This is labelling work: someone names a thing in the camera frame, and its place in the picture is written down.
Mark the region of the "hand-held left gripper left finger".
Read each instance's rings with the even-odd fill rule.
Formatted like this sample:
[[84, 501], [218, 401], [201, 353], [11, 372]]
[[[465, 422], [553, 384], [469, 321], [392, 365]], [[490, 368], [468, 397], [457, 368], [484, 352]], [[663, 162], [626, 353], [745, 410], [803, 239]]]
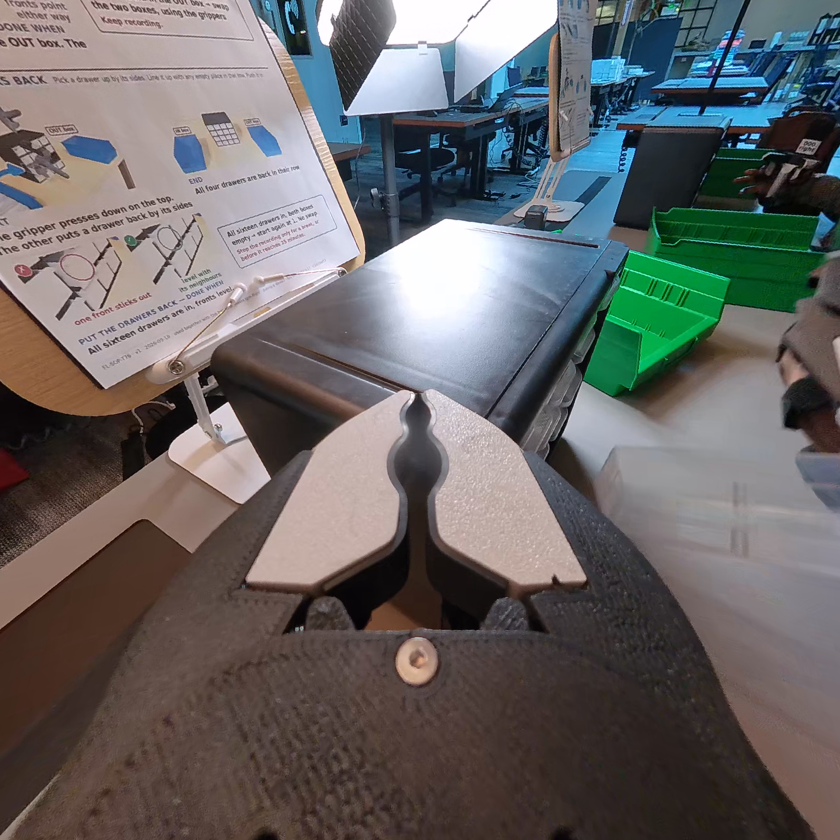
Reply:
[[406, 582], [406, 492], [396, 455], [415, 401], [396, 392], [325, 437], [306, 465], [247, 572], [259, 592], [338, 599], [354, 624]]

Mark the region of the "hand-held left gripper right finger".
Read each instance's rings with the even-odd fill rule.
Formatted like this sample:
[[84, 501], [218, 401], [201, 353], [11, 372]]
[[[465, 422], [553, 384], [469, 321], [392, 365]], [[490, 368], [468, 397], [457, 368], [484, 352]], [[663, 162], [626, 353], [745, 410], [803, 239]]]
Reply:
[[587, 586], [526, 453], [441, 392], [423, 394], [439, 473], [427, 496], [427, 576], [446, 606], [481, 623], [503, 598]]

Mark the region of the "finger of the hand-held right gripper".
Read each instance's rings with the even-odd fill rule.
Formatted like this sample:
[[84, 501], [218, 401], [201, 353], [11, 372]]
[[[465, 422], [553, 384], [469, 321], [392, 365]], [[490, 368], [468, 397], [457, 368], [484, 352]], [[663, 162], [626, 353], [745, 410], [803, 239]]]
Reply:
[[803, 449], [795, 463], [801, 477], [817, 498], [829, 509], [839, 509], [839, 454]]

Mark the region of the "clear plastic drawer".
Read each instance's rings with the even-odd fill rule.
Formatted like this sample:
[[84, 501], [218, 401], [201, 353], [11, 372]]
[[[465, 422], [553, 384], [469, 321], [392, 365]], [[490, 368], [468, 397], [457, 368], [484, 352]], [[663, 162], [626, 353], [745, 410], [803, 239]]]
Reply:
[[690, 449], [616, 447], [599, 508], [651, 561], [697, 555], [838, 583], [838, 515], [789, 469]]

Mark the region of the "green storage bin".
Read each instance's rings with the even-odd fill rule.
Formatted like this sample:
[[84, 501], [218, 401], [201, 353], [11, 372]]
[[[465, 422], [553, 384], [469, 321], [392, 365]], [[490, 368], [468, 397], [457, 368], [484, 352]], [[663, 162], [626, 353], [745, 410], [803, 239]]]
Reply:
[[741, 194], [745, 186], [735, 181], [745, 176], [747, 170], [759, 169], [766, 156], [777, 153], [776, 150], [763, 148], [719, 150], [710, 163], [698, 195], [727, 199], [749, 198]]
[[609, 396], [677, 366], [717, 327], [730, 279], [630, 251], [584, 381]]
[[655, 209], [646, 251], [729, 279], [726, 303], [793, 312], [814, 293], [818, 217], [706, 208]]

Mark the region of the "another person's forearm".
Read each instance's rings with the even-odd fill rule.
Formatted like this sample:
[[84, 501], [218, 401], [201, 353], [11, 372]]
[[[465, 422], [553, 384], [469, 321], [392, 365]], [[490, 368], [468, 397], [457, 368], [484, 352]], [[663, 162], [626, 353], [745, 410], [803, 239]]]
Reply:
[[839, 222], [839, 178], [829, 174], [815, 174], [798, 188], [797, 201]]

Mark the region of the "brown-top office desk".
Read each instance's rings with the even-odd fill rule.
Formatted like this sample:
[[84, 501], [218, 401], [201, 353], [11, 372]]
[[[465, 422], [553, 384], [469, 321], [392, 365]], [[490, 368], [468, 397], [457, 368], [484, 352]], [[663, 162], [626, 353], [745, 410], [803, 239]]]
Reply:
[[[501, 197], [490, 189], [490, 144], [499, 133], [512, 131], [513, 142], [507, 172], [524, 175], [522, 158], [528, 149], [528, 137], [538, 132], [549, 116], [549, 99], [537, 96], [514, 96], [498, 108], [409, 112], [394, 117], [395, 150], [421, 149], [424, 152], [422, 177], [399, 193], [400, 199], [418, 193], [422, 216], [433, 212], [433, 196], [440, 193], [443, 176], [464, 170], [467, 184], [460, 195], [491, 202]], [[449, 148], [457, 153], [457, 162], [442, 171], [431, 172], [429, 148]]]

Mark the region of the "person's right hand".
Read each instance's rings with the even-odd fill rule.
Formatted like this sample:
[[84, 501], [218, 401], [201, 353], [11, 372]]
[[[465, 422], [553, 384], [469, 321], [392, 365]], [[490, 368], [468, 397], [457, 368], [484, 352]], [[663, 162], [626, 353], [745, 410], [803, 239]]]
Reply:
[[839, 255], [826, 255], [780, 340], [776, 363], [784, 384], [782, 422], [802, 432], [815, 452], [839, 453]]

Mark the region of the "grid of clear drawers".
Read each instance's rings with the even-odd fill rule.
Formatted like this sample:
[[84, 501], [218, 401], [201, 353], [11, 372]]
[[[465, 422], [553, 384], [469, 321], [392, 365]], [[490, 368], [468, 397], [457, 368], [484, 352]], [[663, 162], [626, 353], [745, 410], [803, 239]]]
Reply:
[[520, 441], [525, 452], [531, 452], [547, 459], [556, 441], [563, 435], [569, 422], [576, 397], [581, 389], [586, 367], [592, 356], [592, 349], [601, 334], [606, 314], [618, 289], [619, 280], [614, 282], [599, 304], [574, 346], [570, 359], [555, 378], [548, 395], [532, 421], [527, 433]]

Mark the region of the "grey light stand pole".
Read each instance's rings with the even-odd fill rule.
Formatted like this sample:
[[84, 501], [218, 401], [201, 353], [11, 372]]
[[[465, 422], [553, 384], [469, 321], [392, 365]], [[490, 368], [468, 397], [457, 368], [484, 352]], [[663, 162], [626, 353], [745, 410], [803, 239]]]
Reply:
[[400, 198], [396, 183], [396, 147], [394, 118], [392, 114], [378, 116], [381, 135], [381, 158], [383, 164], [384, 185], [377, 192], [371, 191], [371, 203], [378, 206], [385, 216], [385, 224], [390, 247], [401, 241]]

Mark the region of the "black office chair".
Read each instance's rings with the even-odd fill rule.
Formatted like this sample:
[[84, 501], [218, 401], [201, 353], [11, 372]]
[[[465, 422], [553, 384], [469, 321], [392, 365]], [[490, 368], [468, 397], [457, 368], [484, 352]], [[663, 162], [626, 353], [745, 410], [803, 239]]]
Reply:
[[[421, 149], [396, 150], [395, 167], [408, 178], [422, 177], [424, 151]], [[439, 172], [457, 162], [457, 153], [449, 148], [429, 148], [430, 172]]]

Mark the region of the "wooden document board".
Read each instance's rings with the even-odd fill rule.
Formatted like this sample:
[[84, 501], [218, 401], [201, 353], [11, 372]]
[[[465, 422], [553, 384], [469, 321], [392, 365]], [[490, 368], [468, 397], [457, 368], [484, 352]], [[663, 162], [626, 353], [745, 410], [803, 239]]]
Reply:
[[559, 1], [549, 48], [549, 155], [561, 162], [590, 142], [596, 1]]

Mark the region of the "studio light panel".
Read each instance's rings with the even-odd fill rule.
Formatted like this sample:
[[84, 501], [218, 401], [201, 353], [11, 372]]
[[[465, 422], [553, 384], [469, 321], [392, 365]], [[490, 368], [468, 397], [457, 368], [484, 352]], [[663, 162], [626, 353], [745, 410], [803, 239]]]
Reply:
[[551, 1], [317, 2], [347, 116], [444, 110], [557, 23]]

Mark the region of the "black wall sign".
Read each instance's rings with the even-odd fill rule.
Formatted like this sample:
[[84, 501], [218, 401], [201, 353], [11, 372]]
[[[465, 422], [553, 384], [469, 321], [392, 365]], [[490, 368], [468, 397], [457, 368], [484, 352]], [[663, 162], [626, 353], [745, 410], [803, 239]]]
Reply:
[[312, 48], [304, 1], [276, 1], [279, 34], [291, 56], [311, 57]]

